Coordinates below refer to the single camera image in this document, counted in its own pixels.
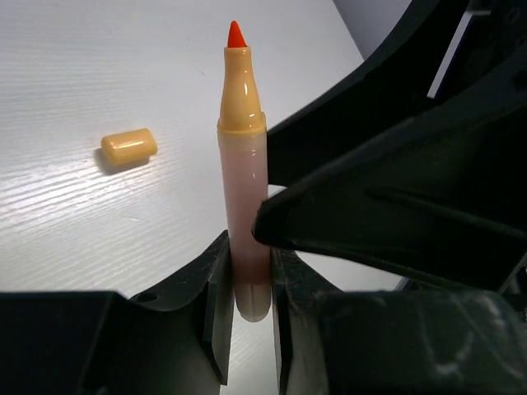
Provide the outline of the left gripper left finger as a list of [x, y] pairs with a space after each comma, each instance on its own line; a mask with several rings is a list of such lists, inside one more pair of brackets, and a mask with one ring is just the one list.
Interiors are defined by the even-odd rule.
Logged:
[[217, 394], [228, 377], [226, 234], [126, 298], [111, 290], [4, 292], [4, 394]]

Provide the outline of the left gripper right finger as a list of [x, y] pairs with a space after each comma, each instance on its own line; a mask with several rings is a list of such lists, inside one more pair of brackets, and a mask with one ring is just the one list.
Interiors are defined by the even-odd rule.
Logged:
[[525, 393], [522, 296], [344, 292], [292, 251], [272, 265], [280, 393]]

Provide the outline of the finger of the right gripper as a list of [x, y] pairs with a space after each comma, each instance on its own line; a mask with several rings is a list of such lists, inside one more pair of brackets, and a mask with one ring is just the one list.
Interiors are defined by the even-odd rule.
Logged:
[[502, 290], [526, 254], [526, 97], [466, 95], [262, 205], [256, 239], [443, 288]]
[[[427, 97], [462, 15], [469, 25], [435, 99]], [[523, 1], [413, 1], [355, 71], [268, 136], [269, 181], [290, 185], [405, 119], [463, 94], [509, 57], [526, 55]]]

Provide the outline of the orange highlighter pen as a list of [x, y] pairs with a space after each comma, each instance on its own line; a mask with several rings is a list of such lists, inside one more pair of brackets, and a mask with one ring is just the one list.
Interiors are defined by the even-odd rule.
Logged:
[[226, 219], [237, 309], [258, 322], [271, 304], [270, 248], [252, 234], [268, 198], [267, 119], [254, 79], [252, 52], [237, 21], [224, 48], [224, 82], [217, 121]]

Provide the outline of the small orange cap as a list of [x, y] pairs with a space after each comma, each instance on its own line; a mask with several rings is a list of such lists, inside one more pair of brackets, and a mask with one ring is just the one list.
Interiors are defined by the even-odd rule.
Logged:
[[158, 152], [156, 140], [148, 128], [104, 136], [100, 140], [100, 149], [114, 166], [145, 160]]

